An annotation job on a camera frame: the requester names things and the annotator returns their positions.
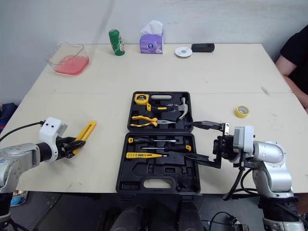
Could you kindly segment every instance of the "purple tissue box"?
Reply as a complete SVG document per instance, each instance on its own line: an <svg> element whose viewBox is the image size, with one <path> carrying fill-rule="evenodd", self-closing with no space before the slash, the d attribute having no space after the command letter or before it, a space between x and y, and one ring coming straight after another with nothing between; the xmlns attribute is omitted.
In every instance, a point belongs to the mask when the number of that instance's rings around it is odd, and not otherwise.
<svg viewBox="0 0 308 231"><path fill-rule="evenodd" d="M159 35L142 35L140 37L140 53L162 54L164 40Z"/></svg>

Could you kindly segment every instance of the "clear plastic tray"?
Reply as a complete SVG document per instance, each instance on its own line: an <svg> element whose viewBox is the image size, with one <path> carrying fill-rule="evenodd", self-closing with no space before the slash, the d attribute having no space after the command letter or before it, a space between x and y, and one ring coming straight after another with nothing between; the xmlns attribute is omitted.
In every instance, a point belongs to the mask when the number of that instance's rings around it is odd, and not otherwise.
<svg viewBox="0 0 308 231"><path fill-rule="evenodd" d="M46 61L55 72L78 75L89 63L89 57L82 44L61 43Z"/></svg>

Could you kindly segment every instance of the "green can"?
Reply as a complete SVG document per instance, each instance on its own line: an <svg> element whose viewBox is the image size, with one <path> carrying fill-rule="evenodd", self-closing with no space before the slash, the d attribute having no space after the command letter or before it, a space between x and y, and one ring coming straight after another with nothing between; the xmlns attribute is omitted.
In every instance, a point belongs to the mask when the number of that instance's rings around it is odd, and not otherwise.
<svg viewBox="0 0 308 231"><path fill-rule="evenodd" d="M119 56L125 54L124 44L120 36L120 32L116 29L110 30L109 38L110 38L112 49L114 50L115 54Z"/></svg>

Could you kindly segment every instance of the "tool case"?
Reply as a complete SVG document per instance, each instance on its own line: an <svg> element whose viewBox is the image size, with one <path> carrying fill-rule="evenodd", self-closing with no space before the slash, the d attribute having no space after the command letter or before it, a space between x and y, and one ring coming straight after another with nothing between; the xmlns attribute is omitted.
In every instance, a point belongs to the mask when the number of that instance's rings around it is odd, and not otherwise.
<svg viewBox="0 0 308 231"><path fill-rule="evenodd" d="M144 104L137 104L135 97L138 94L149 96L148 103L152 107L149 111L147 101ZM183 99L187 104L187 114L182 120L179 119L184 111L178 109L178 105L183 105ZM156 112L157 107L167 110ZM149 121L139 119L133 120L133 116L146 116L162 120L176 121L170 124L153 124L144 127L132 127L131 124L142 125ZM168 151L164 149L145 150L148 147L164 147L165 145L189 145L190 153L196 153L194 136L191 134L192 122L191 100L188 92L158 92L158 91L137 91L133 93L129 118L129 133L125 136L123 153L116 183L116 191L122 194L141 194L141 193L159 193L159 194L183 194L194 195L200 192L200 179L198 164L184 157L183 153ZM153 140L176 140L176 142L153 141L146 143L130 143L129 138L142 137ZM166 155L157 158L126 158L127 153L153 153ZM149 187L148 180L157 179L168 183L169 187L153 188Z"/></svg>

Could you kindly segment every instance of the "hammer head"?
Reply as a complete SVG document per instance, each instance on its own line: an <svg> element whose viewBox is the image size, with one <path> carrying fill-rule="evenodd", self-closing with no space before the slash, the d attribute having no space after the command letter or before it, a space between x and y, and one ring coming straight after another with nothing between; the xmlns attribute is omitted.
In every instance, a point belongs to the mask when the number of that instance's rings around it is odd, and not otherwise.
<svg viewBox="0 0 308 231"><path fill-rule="evenodd" d="M186 116L186 114L187 114L187 112L188 112L188 105L186 104L186 99L185 99L185 97L182 97L181 100L182 100L182 104L178 106L178 110L179 110L179 111L182 111L183 113L182 113L182 115L179 117L179 120L182 120L182 119Z"/></svg>

